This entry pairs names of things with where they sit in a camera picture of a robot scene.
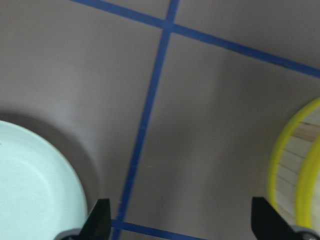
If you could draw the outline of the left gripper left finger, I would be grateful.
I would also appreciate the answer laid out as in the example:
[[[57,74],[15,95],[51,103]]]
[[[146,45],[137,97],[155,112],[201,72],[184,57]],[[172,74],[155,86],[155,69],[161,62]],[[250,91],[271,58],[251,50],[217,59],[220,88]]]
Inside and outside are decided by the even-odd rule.
[[[98,199],[78,233],[59,233],[57,240],[108,240],[111,235],[111,207],[108,198]]]

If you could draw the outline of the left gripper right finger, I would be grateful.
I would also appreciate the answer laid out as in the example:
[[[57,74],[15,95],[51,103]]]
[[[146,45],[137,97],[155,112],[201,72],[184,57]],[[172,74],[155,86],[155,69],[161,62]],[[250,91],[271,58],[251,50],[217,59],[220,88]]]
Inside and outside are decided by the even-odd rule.
[[[264,197],[251,200],[251,230],[258,240],[318,240],[320,235],[308,228],[289,225]]]

